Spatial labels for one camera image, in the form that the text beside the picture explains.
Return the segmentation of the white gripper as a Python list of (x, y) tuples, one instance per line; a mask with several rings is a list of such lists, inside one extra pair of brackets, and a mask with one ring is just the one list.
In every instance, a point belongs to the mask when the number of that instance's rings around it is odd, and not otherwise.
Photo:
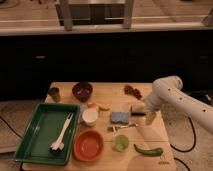
[(154, 92), (151, 92), (144, 99), (145, 107), (150, 110), (146, 113), (145, 124), (151, 125), (156, 118), (154, 111), (159, 111), (162, 107), (163, 100)]

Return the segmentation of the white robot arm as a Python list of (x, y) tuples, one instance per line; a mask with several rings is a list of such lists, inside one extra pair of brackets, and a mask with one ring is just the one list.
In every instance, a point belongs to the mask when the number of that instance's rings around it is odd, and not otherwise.
[(171, 104), (193, 118), (200, 126), (213, 135), (213, 107), (181, 91), (183, 82), (178, 76), (156, 79), (152, 91), (144, 99), (147, 109), (159, 111), (164, 102)]

